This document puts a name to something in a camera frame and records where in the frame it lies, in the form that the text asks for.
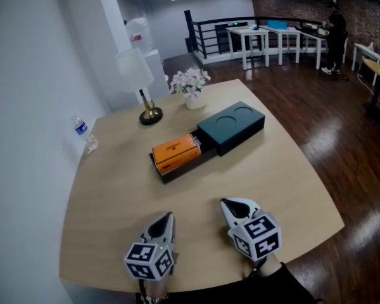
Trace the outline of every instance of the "table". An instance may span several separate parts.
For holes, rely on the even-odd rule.
[[[320,35],[316,32],[304,32],[302,28],[299,28],[302,35],[305,36],[305,52],[308,51],[308,38],[314,38],[317,41],[317,64],[315,68],[319,70],[321,62],[321,45],[322,41],[327,41],[327,37]],[[343,53],[342,63],[345,63],[346,60],[346,45],[348,44],[348,39],[345,40],[345,51]]]
[[[380,64],[368,59],[365,59],[364,63],[377,75],[376,83],[374,84],[374,95],[370,105],[367,107],[367,114],[380,123],[380,109],[377,107],[380,95]]]
[[[380,55],[379,55],[379,54],[377,54],[375,51],[370,50],[369,48],[367,48],[367,47],[364,46],[364,45],[356,44],[356,43],[355,43],[355,49],[353,50],[352,71],[355,71],[357,49],[359,49],[359,51],[360,51],[362,54],[365,54],[365,55],[367,55],[368,57],[375,59],[375,60],[377,61],[377,63],[380,62]]]
[[[320,68],[320,62],[321,62],[321,46],[322,46],[322,41],[327,41],[327,37],[320,35],[316,32],[304,32],[300,30],[301,34],[305,36],[305,52],[308,52],[308,38],[314,38],[317,41],[317,64],[315,68],[319,70]]]
[[[279,65],[283,64],[283,35],[287,35],[287,50],[289,50],[289,35],[295,35],[297,38],[296,44],[296,63],[300,62],[300,31],[291,29],[275,29],[269,26],[260,26],[262,29],[266,29],[269,32],[277,34],[277,48],[279,51]]]
[[[229,50],[231,52],[231,59],[234,58],[234,49],[232,47],[231,33],[234,33],[234,34],[241,36],[242,65],[243,65],[244,70],[246,70],[245,36],[249,37],[249,49],[250,49],[250,56],[251,57],[253,57],[253,45],[252,45],[252,37],[251,36],[260,36],[260,41],[262,43],[262,49],[264,50],[264,53],[265,53],[265,64],[266,64],[266,67],[269,66],[269,31],[268,30],[265,30],[265,29],[253,30],[253,29],[248,29],[246,27],[228,27],[227,31],[228,31],[228,41],[229,41]]]
[[[60,277],[95,288],[138,291],[123,257],[143,227],[162,213],[176,218],[179,252],[168,291],[190,291],[239,281],[251,272],[227,235],[219,201],[255,200],[282,229],[277,257],[289,262],[337,233],[343,222],[311,164],[271,112],[239,80],[203,90],[207,106],[187,110],[176,94],[161,99],[163,119],[139,124],[141,107],[99,118],[99,146],[81,159],[63,226]],[[238,102],[266,115],[265,128],[223,157],[164,185],[148,153],[196,123]]]

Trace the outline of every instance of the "orange box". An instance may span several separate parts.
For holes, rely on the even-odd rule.
[[[191,134],[161,144],[152,149],[156,167],[165,174],[201,155],[200,147]]]

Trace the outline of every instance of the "white desk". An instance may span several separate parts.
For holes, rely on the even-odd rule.
[[[268,30],[266,30],[266,29],[253,30],[253,29],[248,29],[246,27],[229,27],[229,28],[227,28],[227,31],[228,31],[229,50],[231,51],[231,59],[234,58],[234,49],[232,47],[231,33],[234,33],[234,34],[241,36],[242,64],[243,64],[244,70],[246,70],[245,36],[249,36],[249,48],[250,48],[250,56],[251,57],[253,56],[253,45],[252,45],[252,37],[251,36],[260,36],[260,41],[262,43],[262,51],[264,51],[264,53],[265,53],[265,59],[266,59],[265,64],[266,64],[266,67],[269,66],[269,31]]]
[[[305,52],[308,52],[308,38],[314,38],[317,41],[317,64],[315,68],[319,70],[321,63],[321,45],[322,41],[327,41],[326,38],[321,38],[319,36],[314,36],[305,32],[301,32],[301,35],[305,36]]]
[[[325,36],[321,36],[319,34],[312,35],[312,34],[308,34],[308,33],[305,33],[305,32],[301,32],[301,34],[305,35],[305,52],[306,53],[308,51],[308,38],[309,37],[310,38],[314,38],[317,41],[317,65],[315,66],[315,68],[317,70],[319,70],[320,62],[321,62],[321,44],[322,44],[322,41],[327,41],[327,39],[326,39]],[[347,44],[348,44],[348,39],[345,40],[345,51],[343,52],[342,63],[345,63],[345,59],[346,59],[346,45]]]
[[[362,54],[367,55],[368,57],[372,58],[373,60],[376,60],[377,63],[380,63],[380,54],[377,54],[375,51],[371,51],[368,49],[366,46],[361,45],[361,44],[355,44],[355,49],[353,50],[353,62],[352,62],[352,71],[355,71],[355,64],[356,64],[356,54],[357,54],[357,49]]]
[[[277,34],[277,49],[279,51],[279,65],[283,64],[283,35],[287,35],[287,51],[289,52],[289,35],[297,36],[296,44],[296,63],[300,62],[300,31],[291,29],[275,29],[268,26],[260,26],[261,29],[266,29],[269,32]]]

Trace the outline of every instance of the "brick wall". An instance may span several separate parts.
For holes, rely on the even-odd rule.
[[[322,22],[331,10],[331,0],[253,0],[255,16],[283,16]],[[349,32],[347,56],[353,57],[353,44],[374,42],[380,54],[380,2],[376,0],[336,0],[346,19]]]

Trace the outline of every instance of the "dark hardwood floor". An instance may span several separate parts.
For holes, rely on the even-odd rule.
[[[205,65],[211,83],[240,79],[276,116],[304,152],[335,202],[345,228],[316,249],[287,264],[315,298],[331,303],[380,303],[380,125],[367,117],[370,92],[349,78],[315,69],[315,56],[270,57]],[[187,54],[165,60],[165,73],[200,67]]]

